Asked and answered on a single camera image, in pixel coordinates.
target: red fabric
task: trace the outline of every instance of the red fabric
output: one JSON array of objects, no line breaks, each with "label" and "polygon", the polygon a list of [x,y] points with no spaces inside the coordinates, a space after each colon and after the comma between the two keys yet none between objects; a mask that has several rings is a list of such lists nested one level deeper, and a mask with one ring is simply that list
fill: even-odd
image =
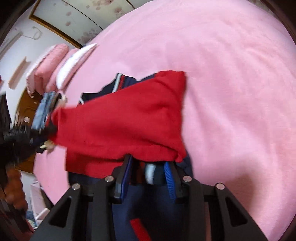
[{"label": "red fabric", "polygon": [[130,224],[139,241],[151,241],[151,238],[148,232],[146,231],[146,229],[144,228],[144,226],[142,225],[140,219],[136,218],[136,219],[130,220]]},{"label": "red fabric", "polygon": [[185,84],[184,72],[162,71],[84,105],[54,111],[58,130],[51,140],[67,147],[66,170],[102,178],[128,153],[143,161],[181,162]]}]

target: pink bed sheet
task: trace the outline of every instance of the pink bed sheet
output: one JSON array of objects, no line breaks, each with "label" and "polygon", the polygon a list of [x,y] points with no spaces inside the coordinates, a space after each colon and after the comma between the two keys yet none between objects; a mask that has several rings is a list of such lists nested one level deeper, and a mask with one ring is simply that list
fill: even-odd
[{"label": "pink bed sheet", "polygon": [[[296,213],[296,47],[284,26],[245,0],[155,0],[92,42],[100,46],[70,83],[69,106],[117,72],[185,71],[182,135],[194,177],[225,183],[278,240]],[[36,157],[53,202],[68,187],[64,161],[61,148]]]}]

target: pink pillow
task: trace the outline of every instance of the pink pillow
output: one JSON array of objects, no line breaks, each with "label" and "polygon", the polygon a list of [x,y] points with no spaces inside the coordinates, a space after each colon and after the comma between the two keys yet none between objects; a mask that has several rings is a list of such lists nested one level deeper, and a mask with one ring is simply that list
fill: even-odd
[{"label": "pink pillow", "polygon": [[27,82],[27,92],[29,95],[32,95],[35,91],[35,73],[39,65],[42,63],[42,61],[50,54],[50,52],[56,47],[56,45],[53,45],[46,49],[46,51],[38,58],[38,60],[35,62],[35,64],[31,67],[29,72],[26,76],[26,82]]},{"label": "pink pillow", "polygon": [[59,73],[59,71],[61,70],[61,68],[64,66],[65,62],[71,58],[71,56],[76,53],[79,49],[71,49],[66,56],[62,59],[62,61],[59,63],[59,65],[56,67],[56,69],[54,70],[54,72],[52,73],[49,82],[45,88],[45,92],[50,92],[50,91],[57,91],[57,84],[56,84],[56,79],[57,79],[57,75]]},{"label": "pink pillow", "polygon": [[59,90],[65,91],[69,81],[72,79],[73,75],[84,63],[84,61],[90,56],[90,54],[95,50],[97,44],[90,44],[85,46],[76,53],[74,53],[71,58],[63,65],[61,70],[57,75],[57,88]]},{"label": "pink pillow", "polygon": [[37,68],[34,82],[35,89],[39,94],[44,94],[52,73],[68,52],[69,46],[67,44],[58,44]]}]

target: white wall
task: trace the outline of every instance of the white wall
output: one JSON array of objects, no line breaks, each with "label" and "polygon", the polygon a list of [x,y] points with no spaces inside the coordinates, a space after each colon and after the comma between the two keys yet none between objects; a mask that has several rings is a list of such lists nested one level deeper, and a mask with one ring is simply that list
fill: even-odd
[{"label": "white wall", "polygon": [[[70,46],[70,48],[74,48],[74,46],[72,46],[60,36],[56,35],[54,32],[30,20],[28,17],[32,11],[32,8],[33,6],[18,19],[14,27],[19,28],[23,32],[23,35],[33,37],[33,35],[36,33],[36,29],[33,29],[32,27],[35,26],[42,31],[41,38],[38,40],[33,40],[24,36],[20,37],[0,60],[0,75],[2,80],[5,81],[0,87],[0,93],[2,94],[6,92],[8,109],[12,122],[14,122],[17,105],[26,86],[26,72],[34,64],[34,61],[38,59],[38,57],[45,51],[47,47],[54,44],[66,43]],[[27,71],[21,77],[16,88],[10,89],[8,87],[7,81],[13,75],[18,64],[25,56],[27,57],[27,61],[30,61],[31,63],[29,66],[27,66]],[[31,210],[30,184],[33,182],[35,176],[27,172],[21,173],[23,189],[26,194],[29,210]]]}]

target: metal bolt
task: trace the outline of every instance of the metal bolt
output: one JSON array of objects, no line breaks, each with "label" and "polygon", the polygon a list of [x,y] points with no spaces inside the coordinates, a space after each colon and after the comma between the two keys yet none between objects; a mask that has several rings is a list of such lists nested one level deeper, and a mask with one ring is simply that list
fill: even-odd
[{"label": "metal bolt", "polygon": [[219,190],[224,190],[225,186],[224,186],[224,184],[222,184],[222,183],[218,183],[218,184],[216,185],[216,188],[218,188]]},{"label": "metal bolt", "polygon": [[78,190],[80,188],[80,184],[79,183],[75,183],[72,185],[72,189],[73,190]]},{"label": "metal bolt", "polygon": [[183,177],[183,180],[188,183],[188,182],[191,182],[192,181],[192,177],[190,177],[190,176],[184,176]]},{"label": "metal bolt", "polygon": [[105,181],[108,183],[112,182],[113,180],[114,180],[114,177],[112,177],[112,176],[105,177]]}]

